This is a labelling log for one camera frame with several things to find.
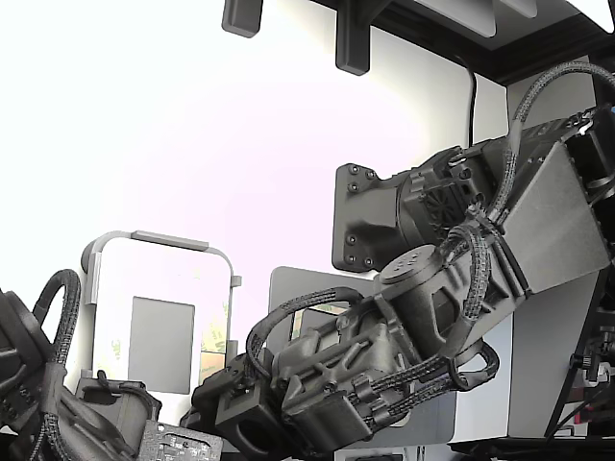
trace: mounting bracket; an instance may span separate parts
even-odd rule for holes
[[[337,9],[335,65],[355,75],[369,71],[371,24],[393,0],[340,0]]]
[[[262,0],[225,0],[222,29],[252,38],[260,30]]]

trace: braided cable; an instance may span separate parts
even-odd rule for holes
[[[355,289],[337,287],[310,293],[280,304],[269,312],[264,319],[258,322],[248,334],[248,338],[246,339],[246,356],[248,358],[246,363],[246,376],[253,378],[256,373],[259,373],[267,379],[271,377],[264,365],[258,360],[258,353],[262,349],[263,344],[267,340],[267,336],[269,336],[273,328],[289,315],[323,303],[334,303],[339,301],[356,303],[362,299],[363,296]]]
[[[470,289],[468,290],[467,298],[463,302],[463,313],[468,319],[475,320],[479,317],[481,303],[489,286],[491,258],[489,257],[485,239],[480,234],[480,230],[474,226],[461,224],[452,228],[443,247],[449,249],[454,242],[459,240],[465,241],[472,255]],[[462,248],[462,245],[454,246],[450,255],[455,256],[460,248]]]
[[[536,82],[533,83],[521,100],[521,103],[515,110],[515,114],[512,118],[510,131],[507,136],[507,145],[504,150],[504,176],[500,182],[494,200],[489,206],[489,209],[487,209],[487,214],[491,221],[499,221],[506,202],[508,201],[508,196],[512,190],[516,174],[517,158],[519,156],[519,149],[521,146],[523,124],[528,119],[531,107],[536,101],[538,95],[551,82],[559,77],[572,73],[594,75],[615,89],[615,77],[609,71],[596,64],[592,64],[591,62],[583,61],[563,62],[562,64],[549,69],[547,72],[542,74]]]

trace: white frame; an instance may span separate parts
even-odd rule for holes
[[[216,316],[224,318],[223,303],[229,302],[230,286],[231,269],[218,255],[126,238],[110,240],[99,273],[94,373],[104,369],[110,379],[128,379],[134,297],[194,305],[190,392],[151,392],[162,402],[159,420],[177,425],[200,384],[203,333]],[[113,348],[114,340],[119,340],[119,354]]]

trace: bolt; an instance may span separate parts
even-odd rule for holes
[[[337,330],[344,329],[349,324],[350,324],[350,320],[348,320],[348,317],[346,317],[345,315],[340,315],[339,317],[337,317],[337,320],[335,321],[335,327],[337,328]]]
[[[332,394],[336,390],[337,390],[337,384],[335,384],[334,382],[328,382],[327,384],[323,386],[323,392],[325,394]]]

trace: black cable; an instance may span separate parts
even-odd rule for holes
[[[279,305],[269,312],[264,319],[258,322],[248,334],[248,338],[246,339],[246,357],[249,366],[246,370],[246,376],[254,377],[254,372],[258,372],[267,379],[271,377],[265,366],[258,360],[258,353],[262,349],[262,345],[267,340],[267,336],[269,336],[273,328],[289,315],[299,310],[323,303],[344,301],[352,304],[362,299],[363,296],[353,288],[337,287],[310,293]]]
[[[55,397],[54,388],[62,385],[63,374],[58,373],[66,364],[70,343],[72,342],[73,332],[79,314],[79,299],[81,297],[81,283],[77,273],[71,270],[58,271],[54,274],[40,293],[37,306],[43,311],[49,310],[51,302],[55,299],[58,292],[64,288],[64,296],[61,307],[60,324],[54,339],[54,353],[49,359],[43,379],[42,395],[48,393]],[[61,365],[60,367],[49,367],[49,364]],[[37,436],[37,442],[29,457],[30,460],[37,459],[44,440],[51,446],[53,452],[61,461],[69,461],[70,455],[66,450],[63,439],[60,435],[58,415],[45,412],[48,402],[41,402],[42,424],[41,432]]]
[[[594,401],[596,401],[598,399],[598,397],[600,397],[602,394],[604,394],[604,392],[606,390],[610,389],[610,387],[611,386],[610,386],[610,382],[609,382],[609,384],[604,386],[600,391],[598,391],[592,397],[589,397],[589,398],[585,399],[584,401],[582,401],[577,407],[575,407],[575,409],[573,411],[571,411],[568,415],[566,415],[564,418],[562,418],[561,421],[559,423],[557,423],[557,425],[553,428],[553,430],[551,431],[551,433],[547,437],[547,442],[550,442],[555,437],[555,434],[557,433],[557,431],[560,430],[572,417],[577,415],[577,413],[580,412],[587,405],[589,405],[590,403],[593,403]]]
[[[470,64],[460,55],[455,55],[457,60],[463,64],[470,76],[470,108],[468,110],[468,149],[474,145],[474,108],[477,102],[477,76],[470,67]]]
[[[591,62],[571,61],[563,62],[542,74],[536,82],[528,89],[525,96],[519,103],[517,110],[512,118],[510,130],[506,137],[506,148],[504,150],[504,175],[496,196],[494,197],[487,215],[489,219],[497,223],[502,217],[502,212],[506,206],[508,196],[514,184],[517,158],[521,147],[521,134],[523,125],[528,119],[529,111],[533,106],[538,95],[554,80],[567,74],[583,73],[591,74],[604,80],[611,87],[615,88],[615,77],[603,67]]]

